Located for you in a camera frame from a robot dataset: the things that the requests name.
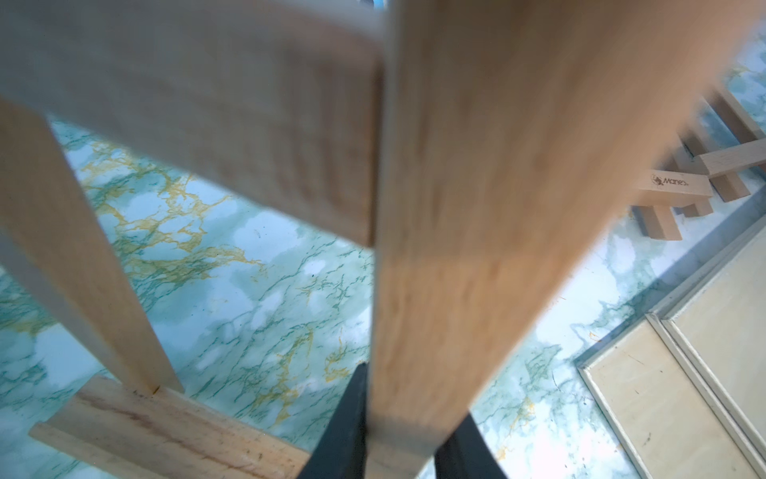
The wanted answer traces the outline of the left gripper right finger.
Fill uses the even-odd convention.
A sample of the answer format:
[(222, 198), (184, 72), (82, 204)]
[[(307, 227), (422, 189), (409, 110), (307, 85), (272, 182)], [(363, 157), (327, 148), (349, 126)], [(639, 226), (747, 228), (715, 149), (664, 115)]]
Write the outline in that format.
[(471, 414), (436, 451), (438, 479), (507, 479)]

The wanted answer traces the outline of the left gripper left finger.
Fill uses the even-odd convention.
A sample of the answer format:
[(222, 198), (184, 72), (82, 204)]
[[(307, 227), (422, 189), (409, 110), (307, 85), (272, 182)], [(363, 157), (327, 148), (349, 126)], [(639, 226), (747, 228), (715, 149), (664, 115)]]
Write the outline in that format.
[(368, 364), (351, 376), (315, 451), (297, 479), (363, 478), (366, 464), (366, 393)]

